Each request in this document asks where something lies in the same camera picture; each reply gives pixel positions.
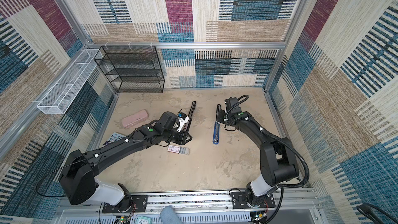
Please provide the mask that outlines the black stapler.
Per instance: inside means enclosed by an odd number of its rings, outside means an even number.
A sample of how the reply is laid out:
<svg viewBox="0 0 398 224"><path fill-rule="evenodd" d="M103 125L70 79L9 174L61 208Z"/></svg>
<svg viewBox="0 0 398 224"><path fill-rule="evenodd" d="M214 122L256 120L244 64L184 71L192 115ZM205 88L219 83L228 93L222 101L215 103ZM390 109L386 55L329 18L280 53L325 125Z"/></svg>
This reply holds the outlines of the black stapler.
<svg viewBox="0 0 398 224"><path fill-rule="evenodd" d="M186 124L186 126L184 128L184 134L185 135L188 135L188 133L189 133L190 125L191 125L191 122L192 122L192 116L193 116L193 112L194 112L194 110L196 108L196 105L197 105L196 101L193 101L192 104L191 104L191 108L190 108L190 111L189 111L189 114L188 114L189 121L188 121L188 123Z"/></svg>

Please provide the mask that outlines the red white staple box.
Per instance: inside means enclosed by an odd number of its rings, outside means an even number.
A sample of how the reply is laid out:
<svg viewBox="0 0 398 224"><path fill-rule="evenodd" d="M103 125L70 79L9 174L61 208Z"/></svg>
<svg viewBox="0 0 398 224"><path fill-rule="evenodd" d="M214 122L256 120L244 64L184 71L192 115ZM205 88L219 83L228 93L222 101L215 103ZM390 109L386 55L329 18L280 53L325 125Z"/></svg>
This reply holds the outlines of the red white staple box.
<svg viewBox="0 0 398 224"><path fill-rule="evenodd" d="M181 147L180 146L175 146L175 145L169 145L167 148L168 152L172 153L180 153Z"/></svg>

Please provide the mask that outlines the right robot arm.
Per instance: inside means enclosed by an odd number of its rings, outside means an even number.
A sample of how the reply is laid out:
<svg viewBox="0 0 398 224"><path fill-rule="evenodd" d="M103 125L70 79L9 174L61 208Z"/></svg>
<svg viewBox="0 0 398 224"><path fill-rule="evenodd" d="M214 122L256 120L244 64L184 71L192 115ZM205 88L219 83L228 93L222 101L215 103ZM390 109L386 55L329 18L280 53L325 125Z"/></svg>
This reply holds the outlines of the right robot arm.
<svg viewBox="0 0 398 224"><path fill-rule="evenodd" d="M252 114L241 110L240 104L248 98L226 99L226 109L218 111L217 120L247 135L260 150L260 175L245 191L248 206L255 208L278 189L303 187L308 182L308 167L288 138L273 135Z"/></svg>

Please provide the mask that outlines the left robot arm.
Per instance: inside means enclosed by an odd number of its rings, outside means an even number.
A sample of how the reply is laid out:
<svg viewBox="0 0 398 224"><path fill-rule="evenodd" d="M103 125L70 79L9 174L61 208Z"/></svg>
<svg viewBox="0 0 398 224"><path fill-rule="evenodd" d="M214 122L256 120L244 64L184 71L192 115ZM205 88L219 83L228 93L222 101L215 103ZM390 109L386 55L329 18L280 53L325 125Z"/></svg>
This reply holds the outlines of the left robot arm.
<svg viewBox="0 0 398 224"><path fill-rule="evenodd" d="M114 143L91 151L71 152L59 177L70 204L83 204L93 197L100 189L95 177L119 160L162 141L184 145L188 132L183 128L189 120L185 113L164 112L159 120L137 127Z"/></svg>

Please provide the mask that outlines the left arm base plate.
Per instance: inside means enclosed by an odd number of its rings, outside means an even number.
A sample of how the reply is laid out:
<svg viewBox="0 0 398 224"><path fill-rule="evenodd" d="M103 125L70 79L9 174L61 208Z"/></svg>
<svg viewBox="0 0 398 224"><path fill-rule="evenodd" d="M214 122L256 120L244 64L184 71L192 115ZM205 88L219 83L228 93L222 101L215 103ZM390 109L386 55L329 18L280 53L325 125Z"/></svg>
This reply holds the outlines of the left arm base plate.
<svg viewBox="0 0 398 224"><path fill-rule="evenodd" d="M115 206L105 204L102 208L103 214L116 214L116 213L143 213L146 211L148 203L148 195L131 195L125 196Z"/></svg>

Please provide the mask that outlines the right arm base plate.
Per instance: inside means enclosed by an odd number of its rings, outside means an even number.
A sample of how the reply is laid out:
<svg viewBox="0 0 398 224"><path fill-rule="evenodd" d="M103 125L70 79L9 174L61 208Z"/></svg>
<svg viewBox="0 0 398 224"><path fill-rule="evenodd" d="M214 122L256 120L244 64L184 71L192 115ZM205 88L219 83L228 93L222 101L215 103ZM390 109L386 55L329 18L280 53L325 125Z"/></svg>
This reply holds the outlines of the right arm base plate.
<svg viewBox="0 0 398 224"><path fill-rule="evenodd" d="M276 203L272 195L270 197L261 197L256 203L249 203L245 192L239 191L238 189L231 189L228 194L232 199L234 209L276 207Z"/></svg>

